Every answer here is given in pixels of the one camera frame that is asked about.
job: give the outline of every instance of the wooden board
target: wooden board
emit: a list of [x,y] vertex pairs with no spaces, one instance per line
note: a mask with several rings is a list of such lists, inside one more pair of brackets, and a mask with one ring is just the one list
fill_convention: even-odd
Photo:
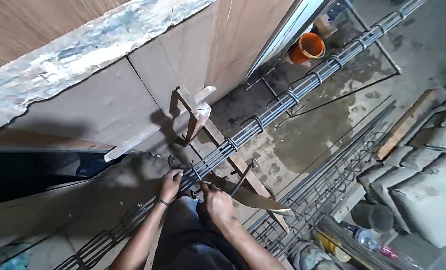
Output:
[[123,58],[51,100],[32,104],[9,127],[117,146],[162,118]]
[[22,129],[0,129],[1,147],[31,148],[34,150],[110,150],[113,145],[57,135],[41,134]]
[[219,0],[205,85],[209,104],[239,85],[293,0]]
[[211,4],[128,55],[166,115],[172,91],[179,85],[192,95],[204,87],[216,8]]
[[0,67],[129,0],[0,0]]
[[376,158],[383,160],[398,142],[410,131],[418,119],[427,112],[438,100],[438,92],[435,89],[426,90],[411,108],[403,114],[396,124],[389,130],[383,139],[382,146],[376,152]]

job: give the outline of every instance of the wood block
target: wood block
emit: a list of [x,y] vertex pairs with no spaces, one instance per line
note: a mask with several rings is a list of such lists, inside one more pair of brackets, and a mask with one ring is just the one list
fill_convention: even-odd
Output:
[[191,110],[188,132],[186,133],[186,145],[196,138],[196,134],[205,125],[210,113],[211,107],[206,102]]
[[376,158],[383,160],[393,147],[400,142],[418,119],[435,104],[438,92],[435,89],[426,90],[411,108],[390,129],[383,139],[383,145],[376,152]]

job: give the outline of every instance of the wristband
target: wristband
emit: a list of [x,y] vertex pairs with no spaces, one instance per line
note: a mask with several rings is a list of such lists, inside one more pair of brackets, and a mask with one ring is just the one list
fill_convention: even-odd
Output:
[[169,203],[167,203],[167,202],[161,200],[159,197],[156,197],[156,200],[159,201],[160,203],[162,203],[163,205],[170,206]]

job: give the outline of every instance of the plywood sheet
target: plywood sheet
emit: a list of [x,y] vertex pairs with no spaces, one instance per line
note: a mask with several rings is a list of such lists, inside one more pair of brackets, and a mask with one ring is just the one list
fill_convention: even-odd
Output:
[[217,7],[211,4],[128,55],[166,114],[177,86],[185,85],[192,95],[204,87]]
[[0,0],[0,66],[129,0]]
[[205,85],[216,86],[208,103],[219,100],[244,75],[293,0],[219,0]]
[[123,58],[51,100],[34,103],[9,127],[121,145],[162,113]]

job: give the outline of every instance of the wooden stick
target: wooden stick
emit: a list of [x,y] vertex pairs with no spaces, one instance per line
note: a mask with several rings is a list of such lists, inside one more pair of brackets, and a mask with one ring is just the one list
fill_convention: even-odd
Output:
[[188,122],[188,132],[186,133],[186,145],[196,138],[196,135],[205,125],[211,113],[211,107],[208,103],[203,103],[190,111],[190,120]]

